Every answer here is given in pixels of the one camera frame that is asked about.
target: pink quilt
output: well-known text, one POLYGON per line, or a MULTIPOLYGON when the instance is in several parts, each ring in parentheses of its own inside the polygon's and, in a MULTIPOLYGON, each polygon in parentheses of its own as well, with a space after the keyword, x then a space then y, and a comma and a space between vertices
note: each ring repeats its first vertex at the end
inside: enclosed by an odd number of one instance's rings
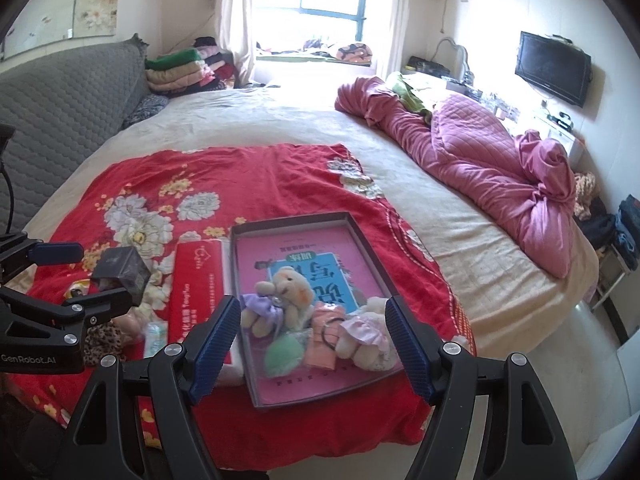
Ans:
POLYGON ((443 96, 429 130, 377 77, 343 85, 335 108, 382 129, 424 171, 472 199, 534 263, 567 276, 575 183, 558 142, 533 130, 514 140, 492 113, 456 93, 443 96))

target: windowsill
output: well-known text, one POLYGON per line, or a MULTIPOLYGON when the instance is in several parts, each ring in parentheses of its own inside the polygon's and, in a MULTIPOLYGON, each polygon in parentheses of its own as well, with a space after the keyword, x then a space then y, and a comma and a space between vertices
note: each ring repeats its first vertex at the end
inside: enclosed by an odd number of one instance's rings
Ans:
POLYGON ((257 54, 255 59, 258 61, 277 61, 284 63, 325 62, 351 66, 371 66, 371 63, 350 63, 348 61, 340 61, 339 59, 335 59, 333 57, 312 56, 309 54, 273 54, 270 56, 257 54))

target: beige bedsheet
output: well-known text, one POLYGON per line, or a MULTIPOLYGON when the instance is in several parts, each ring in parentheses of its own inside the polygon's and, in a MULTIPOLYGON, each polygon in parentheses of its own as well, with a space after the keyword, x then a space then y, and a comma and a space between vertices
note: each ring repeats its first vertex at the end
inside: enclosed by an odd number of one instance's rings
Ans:
MULTIPOLYGON (((596 254, 574 225, 572 270, 557 280, 540 270, 468 199, 426 174, 392 140, 303 92, 208 92, 178 98, 156 117, 108 140, 27 225, 49 239, 108 165, 160 150, 279 142, 346 145, 389 202, 413 226, 471 320, 479 354, 530 351, 555 330, 596 281, 596 254)), ((16 287, 30 285, 33 269, 16 287)))

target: floral wall mural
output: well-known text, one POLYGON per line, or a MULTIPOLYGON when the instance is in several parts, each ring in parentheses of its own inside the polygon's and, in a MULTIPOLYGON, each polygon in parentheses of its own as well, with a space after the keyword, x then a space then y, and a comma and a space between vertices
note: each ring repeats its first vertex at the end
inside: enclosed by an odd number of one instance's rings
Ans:
POLYGON ((2 58, 71 38, 116 33, 118 0, 30 0, 4 38, 2 58))

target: flat screen tv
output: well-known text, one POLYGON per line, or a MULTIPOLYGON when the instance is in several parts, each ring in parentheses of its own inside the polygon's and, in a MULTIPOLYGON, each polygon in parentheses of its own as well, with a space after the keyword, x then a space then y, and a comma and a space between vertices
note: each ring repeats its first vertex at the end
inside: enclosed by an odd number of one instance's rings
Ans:
POLYGON ((591 79, 591 56, 562 41, 523 32, 516 75, 582 108, 591 79))

